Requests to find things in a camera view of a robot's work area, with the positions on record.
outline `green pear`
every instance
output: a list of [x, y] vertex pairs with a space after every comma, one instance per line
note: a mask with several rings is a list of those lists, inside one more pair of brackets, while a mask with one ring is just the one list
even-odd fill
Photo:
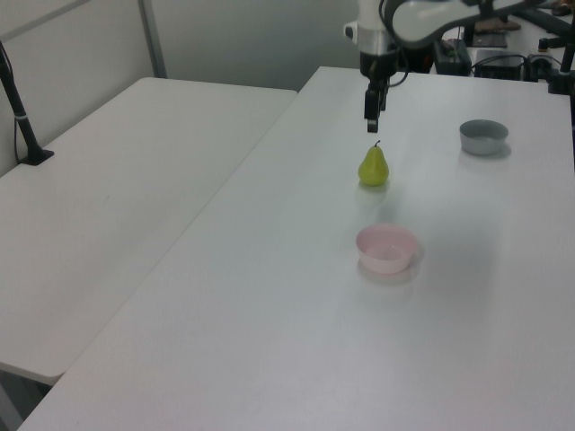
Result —
[[381, 186], [387, 181], [389, 176], [389, 168], [384, 158], [384, 152], [377, 146], [379, 142], [377, 141], [374, 146], [369, 148], [366, 158], [358, 169], [359, 179], [366, 186]]

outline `equipment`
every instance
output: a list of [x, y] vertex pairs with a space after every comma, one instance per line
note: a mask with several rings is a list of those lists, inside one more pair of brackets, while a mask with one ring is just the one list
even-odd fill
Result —
[[[498, 54], [501, 56], [500, 59], [489, 61], [489, 59], [495, 58]], [[518, 52], [480, 49], [477, 52], [475, 61], [477, 63], [475, 67], [476, 78], [521, 80], [523, 60]]]
[[433, 42], [433, 62], [438, 75], [468, 76], [471, 59], [462, 40]]
[[344, 34], [358, 44], [359, 69], [369, 78], [364, 118], [367, 131], [377, 132], [379, 113], [385, 110], [390, 77], [398, 69], [406, 48], [423, 48], [456, 26], [466, 26], [504, 16], [541, 0], [358, 0], [356, 22], [344, 26]]
[[2, 81], [4, 91], [8, 96], [8, 101], [12, 106], [12, 110], [14, 113], [14, 121], [18, 123], [18, 126], [20, 126], [22, 136], [24, 136], [24, 141], [28, 146], [28, 156], [19, 161], [19, 163], [38, 166], [45, 160], [48, 160], [48, 158], [50, 158], [52, 155], [54, 155], [54, 152], [44, 150], [38, 145], [38, 141], [36, 141], [36, 136], [34, 136], [32, 126], [30, 124], [30, 121], [28, 120], [28, 114], [24, 110], [24, 105], [22, 105], [20, 94], [16, 89], [16, 84], [14, 83], [13, 70], [10, 65], [10, 61], [8, 60], [8, 56], [5, 53], [2, 42], [0, 42], [0, 80]]

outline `black cable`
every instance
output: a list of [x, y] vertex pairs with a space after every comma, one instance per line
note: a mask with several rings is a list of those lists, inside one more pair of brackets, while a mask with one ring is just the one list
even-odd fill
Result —
[[8, 54], [6, 53], [6, 50], [4, 49], [4, 45], [2, 44], [1, 40], [0, 40], [0, 51], [2, 51], [2, 56], [6, 60], [6, 63], [8, 64], [8, 68], [10, 69], [10, 75], [14, 76], [14, 73], [12, 71], [12, 63], [10, 63], [10, 58], [8, 57]]
[[452, 63], [455, 63], [455, 61], [459, 61], [459, 38], [461, 37], [461, 26], [457, 27], [457, 39], [456, 39], [456, 45], [454, 46], [454, 52], [455, 55], [452, 58]]
[[18, 121], [14, 119], [14, 155], [16, 156], [16, 163], [20, 164], [20, 159], [18, 158], [18, 147], [16, 146], [18, 139]]
[[397, 48], [399, 49], [399, 52], [402, 55], [403, 63], [405, 63], [405, 72], [403, 72], [403, 78], [398, 83], [389, 85], [389, 88], [393, 88], [393, 87], [397, 87], [398, 85], [401, 85], [405, 82], [405, 80], [407, 79], [407, 75], [410, 73], [410, 66], [409, 66], [409, 63], [407, 61], [407, 55], [405, 54], [405, 50], [397, 41], [397, 38], [395, 37], [394, 31], [385, 22], [385, 19], [384, 19], [384, 0], [380, 0], [378, 12], [379, 12], [379, 19], [381, 20], [382, 24], [384, 25], [385, 29], [390, 34], [390, 36], [392, 38], [394, 38], [395, 44], [397, 45]]
[[471, 68], [473, 70], [477, 66], [482, 66], [482, 65], [485, 65], [487, 63], [491, 63], [492, 61], [502, 60], [503, 58], [513, 58], [513, 57], [523, 58], [523, 61], [527, 60], [527, 57], [522, 56], [521, 54], [506, 54], [506, 55], [501, 55], [501, 56], [493, 56], [493, 57], [484, 58], [483, 60], [480, 60], [477, 63], [475, 63], [473, 66], [471, 66]]
[[557, 63], [559, 66], [561, 65], [561, 61], [559, 61], [557, 58], [554, 58], [551, 56], [546, 56], [545, 54], [531, 54], [527, 58], [529, 58], [529, 59], [531, 59], [531, 58], [549, 58], [549, 59], [553, 60], [555, 63]]
[[[2, 52], [2, 56], [8, 65], [8, 69], [10, 69], [10, 75], [14, 76], [14, 72], [12, 69], [12, 63], [10, 62], [10, 58], [8, 57], [8, 53], [4, 49], [4, 45], [0, 40], [0, 52]], [[16, 163], [20, 164], [20, 158], [18, 157], [18, 121], [14, 118], [14, 156], [16, 157]]]

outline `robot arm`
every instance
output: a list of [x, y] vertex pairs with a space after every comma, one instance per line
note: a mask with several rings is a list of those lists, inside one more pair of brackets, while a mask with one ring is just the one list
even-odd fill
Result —
[[377, 132], [399, 47], [422, 48], [456, 26], [507, 15], [541, 0], [358, 0], [356, 22], [344, 32], [359, 48], [359, 69], [369, 78], [364, 117]]

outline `white wall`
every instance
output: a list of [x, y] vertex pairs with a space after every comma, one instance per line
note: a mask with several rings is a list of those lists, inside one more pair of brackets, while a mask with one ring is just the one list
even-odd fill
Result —
[[151, 0], [167, 76], [299, 91], [318, 66], [358, 67], [342, 35], [357, 0]]
[[[4, 47], [42, 146], [153, 75], [137, 0], [90, 0]], [[0, 90], [0, 176], [14, 166], [13, 113]]]
[[22, 28], [72, 7], [74, 3], [76, 0], [0, 0], [0, 38], [8, 40], [14, 31], [21, 32]]

